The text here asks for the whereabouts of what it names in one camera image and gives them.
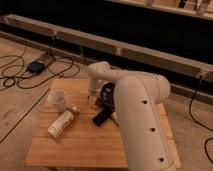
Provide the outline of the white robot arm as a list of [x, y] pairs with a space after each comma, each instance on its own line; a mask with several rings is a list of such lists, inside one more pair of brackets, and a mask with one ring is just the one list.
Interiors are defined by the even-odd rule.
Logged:
[[104, 81], [115, 84], [114, 105], [131, 171], [177, 171], [156, 105], [170, 94], [162, 75], [115, 70], [106, 61], [87, 66], [89, 95], [97, 96]]

